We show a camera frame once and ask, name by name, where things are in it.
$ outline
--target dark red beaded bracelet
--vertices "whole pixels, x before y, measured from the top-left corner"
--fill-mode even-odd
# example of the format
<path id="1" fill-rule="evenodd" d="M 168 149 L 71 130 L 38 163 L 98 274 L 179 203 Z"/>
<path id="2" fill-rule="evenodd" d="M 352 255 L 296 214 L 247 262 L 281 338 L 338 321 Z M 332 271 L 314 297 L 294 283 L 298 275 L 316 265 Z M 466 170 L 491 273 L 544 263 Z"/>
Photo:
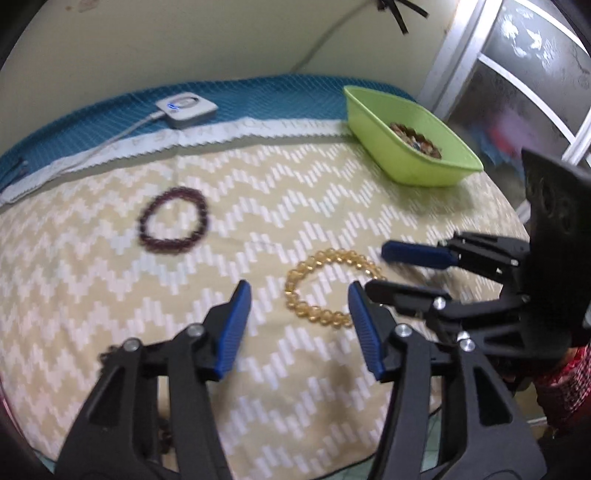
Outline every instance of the dark red beaded bracelet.
<path id="1" fill-rule="evenodd" d="M 170 200 L 181 199 L 190 202 L 197 207 L 199 225 L 184 238 L 161 239 L 150 236 L 147 232 L 148 219 L 162 205 Z M 170 190 L 158 195 L 150 203 L 139 217 L 139 241 L 147 250 L 154 253 L 179 254 L 190 250 L 203 235 L 207 232 L 207 202 L 203 194 L 196 189 L 189 187 L 173 187 Z"/>

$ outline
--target blue quilted fabric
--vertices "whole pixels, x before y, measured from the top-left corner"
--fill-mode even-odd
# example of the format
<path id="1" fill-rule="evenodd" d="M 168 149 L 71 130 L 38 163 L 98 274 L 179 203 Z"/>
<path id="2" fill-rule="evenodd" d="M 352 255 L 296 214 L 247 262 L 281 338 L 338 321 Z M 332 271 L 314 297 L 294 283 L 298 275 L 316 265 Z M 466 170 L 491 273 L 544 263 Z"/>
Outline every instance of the blue quilted fabric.
<path id="1" fill-rule="evenodd" d="M 0 190 L 22 178 L 21 164 L 31 174 L 58 158 L 99 145 L 136 121 L 156 111 L 156 101 L 191 91 L 211 100 L 219 110 L 214 122 L 250 116 L 259 120 L 280 118 L 345 119 L 342 89 L 358 85 L 413 100 L 407 93 L 384 83 L 345 77 L 281 75 L 227 82 L 189 82 L 127 93 L 66 115 L 29 135 L 0 157 Z M 142 135 L 166 128 L 160 120 L 133 132 Z"/>

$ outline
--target white device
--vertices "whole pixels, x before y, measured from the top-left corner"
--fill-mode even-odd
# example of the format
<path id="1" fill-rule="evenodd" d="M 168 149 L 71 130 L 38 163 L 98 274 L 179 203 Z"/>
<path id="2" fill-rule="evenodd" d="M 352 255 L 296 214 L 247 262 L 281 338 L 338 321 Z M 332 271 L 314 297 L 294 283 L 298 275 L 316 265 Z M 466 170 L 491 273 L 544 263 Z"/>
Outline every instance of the white device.
<path id="1" fill-rule="evenodd" d="M 164 98 L 156 102 L 173 128 L 186 128 L 215 116 L 217 105 L 192 92 Z"/>

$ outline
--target metal screw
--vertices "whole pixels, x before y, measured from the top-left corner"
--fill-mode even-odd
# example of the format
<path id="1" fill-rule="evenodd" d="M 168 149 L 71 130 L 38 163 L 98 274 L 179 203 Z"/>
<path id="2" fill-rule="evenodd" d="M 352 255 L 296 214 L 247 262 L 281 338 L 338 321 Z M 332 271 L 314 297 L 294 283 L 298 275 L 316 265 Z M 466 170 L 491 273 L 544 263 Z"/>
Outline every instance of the metal screw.
<path id="1" fill-rule="evenodd" d="M 192 323 L 187 327 L 187 335 L 191 338 L 199 338 L 202 337 L 205 333 L 205 328 L 200 323 Z"/>
<path id="2" fill-rule="evenodd" d="M 460 342 L 460 348 L 465 352 L 473 352 L 476 348 L 476 344 L 471 338 L 466 338 Z"/>
<path id="3" fill-rule="evenodd" d="M 406 338 L 410 337 L 413 334 L 413 329 L 406 323 L 400 323 L 399 325 L 396 325 L 394 333 L 396 333 L 396 335 L 398 335 L 399 337 Z"/>
<path id="4" fill-rule="evenodd" d="M 470 334 L 467 331 L 462 331 L 457 334 L 456 342 L 460 342 L 461 340 L 467 340 L 470 338 Z"/>
<path id="5" fill-rule="evenodd" d="M 446 301 L 443 297 L 437 297 L 433 300 L 433 307 L 435 310 L 443 310 L 445 308 Z"/>
<path id="6" fill-rule="evenodd" d="M 130 338 L 123 344 L 123 350 L 126 352 L 135 352 L 139 348 L 139 340 L 137 338 Z"/>

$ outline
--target white window frame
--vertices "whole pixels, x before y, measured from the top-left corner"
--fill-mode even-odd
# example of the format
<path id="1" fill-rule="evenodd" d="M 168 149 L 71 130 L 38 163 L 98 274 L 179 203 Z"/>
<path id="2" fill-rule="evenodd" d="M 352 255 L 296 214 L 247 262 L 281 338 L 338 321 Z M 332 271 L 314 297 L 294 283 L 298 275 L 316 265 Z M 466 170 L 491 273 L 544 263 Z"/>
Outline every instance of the white window frame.
<path id="1" fill-rule="evenodd" d="M 580 39 L 557 18 L 529 0 L 514 1 L 554 25 L 588 54 Z M 476 62 L 481 62 L 534 102 L 569 141 L 570 146 L 565 150 L 562 160 L 572 165 L 578 165 L 591 148 L 591 108 L 579 131 L 575 134 L 525 83 L 482 53 L 502 3 L 503 0 L 478 0 L 476 2 L 474 0 L 460 0 L 452 28 L 427 76 L 418 101 L 442 120 L 447 120 L 470 78 Z M 591 155 L 587 158 L 587 162 L 591 166 Z M 526 223 L 530 219 L 530 204 L 524 201 L 517 207 L 516 212 L 521 221 Z"/>

